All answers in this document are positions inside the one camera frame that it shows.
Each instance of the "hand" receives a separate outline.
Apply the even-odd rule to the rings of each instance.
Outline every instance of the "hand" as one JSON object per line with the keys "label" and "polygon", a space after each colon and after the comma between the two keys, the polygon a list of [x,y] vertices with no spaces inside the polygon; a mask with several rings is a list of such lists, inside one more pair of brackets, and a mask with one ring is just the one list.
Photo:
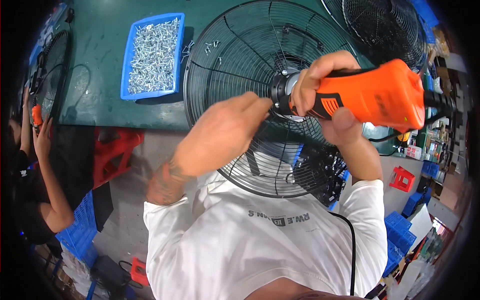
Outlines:
{"label": "hand", "polygon": [[173,159],[184,175],[200,176],[245,153],[272,100],[253,92],[215,103],[177,146]]}
{"label": "hand", "polygon": [[[298,115],[305,116],[313,108],[320,81],[333,70],[360,69],[355,58],[346,50],[329,53],[315,60],[309,69],[300,72],[290,95]],[[347,145],[361,137],[361,123],[348,108],[337,109],[332,120],[319,120],[325,139],[334,145]]]}
{"label": "hand", "polygon": [[48,159],[48,154],[50,153],[50,128],[52,127],[52,122],[53,119],[50,119],[48,123],[43,123],[38,136],[36,135],[35,128],[32,128],[33,146],[39,162],[40,160]]}

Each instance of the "orange tool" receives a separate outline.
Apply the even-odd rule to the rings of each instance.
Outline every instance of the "orange tool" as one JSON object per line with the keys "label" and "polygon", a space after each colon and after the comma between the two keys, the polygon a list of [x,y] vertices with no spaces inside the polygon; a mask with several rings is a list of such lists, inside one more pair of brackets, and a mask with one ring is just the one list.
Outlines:
{"label": "orange tool", "polygon": [[42,107],[40,104],[36,104],[32,107],[32,119],[33,119],[33,127],[35,128],[35,132],[38,135],[40,133],[40,129],[42,129],[43,119],[42,119]]}
{"label": "orange tool", "polygon": [[[374,69],[333,71],[321,80],[307,115],[330,120],[342,106],[360,122],[393,127],[400,133],[420,129],[425,122],[420,77],[399,59]],[[291,102],[289,107],[296,115]]]}

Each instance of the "tattoo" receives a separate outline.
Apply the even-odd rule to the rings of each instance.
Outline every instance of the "tattoo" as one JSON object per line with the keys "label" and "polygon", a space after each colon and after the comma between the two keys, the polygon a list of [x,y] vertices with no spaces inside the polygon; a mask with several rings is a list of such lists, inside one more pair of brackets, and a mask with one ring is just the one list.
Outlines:
{"label": "tattoo", "polygon": [[155,172],[148,184],[147,201],[156,205],[169,205],[183,196],[183,185],[193,176],[183,174],[173,156],[167,159]]}

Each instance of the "screws in tray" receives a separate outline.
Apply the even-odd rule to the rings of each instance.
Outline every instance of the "screws in tray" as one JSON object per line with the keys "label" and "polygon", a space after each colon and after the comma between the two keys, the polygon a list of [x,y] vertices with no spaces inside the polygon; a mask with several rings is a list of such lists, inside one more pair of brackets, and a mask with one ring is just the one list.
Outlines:
{"label": "screws in tray", "polygon": [[175,48],[180,20],[138,27],[130,62],[130,94],[173,89]]}

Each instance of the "fan guard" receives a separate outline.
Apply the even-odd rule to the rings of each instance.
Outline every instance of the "fan guard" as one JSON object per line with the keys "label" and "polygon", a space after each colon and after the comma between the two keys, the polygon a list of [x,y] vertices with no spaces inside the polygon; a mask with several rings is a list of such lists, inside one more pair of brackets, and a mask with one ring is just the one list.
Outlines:
{"label": "fan guard", "polygon": [[424,66],[423,21],[408,0],[322,0],[322,4],[372,63],[398,58],[414,72]]}
{"label": "fan guard", "polygon": [[56,117],[60,110],[61,94],[67,78],[67,70],[72,52],[71,34],[62,30],[53,36],[50,43],[44,48],[46,56],[45,77],[42,77],[39,91],[33,95],[32,104],[42,107],[42,119],[47,115]]}
{"label": "fan guard", "polygon": [[[205,44],[216,40],[207,54]],[[301,5],[259,0],[227,10],[204,29],[188,58],[183,94],[190,127],[216,102],[247,91],[270,98],[282,71],[298,72],[340,49],[355,55],[334,24]],[[249,150],[218,171],[268,197],[320,190],[345,169],[338,149],[325,141],[317,119],[289,120],[274,109]]]}

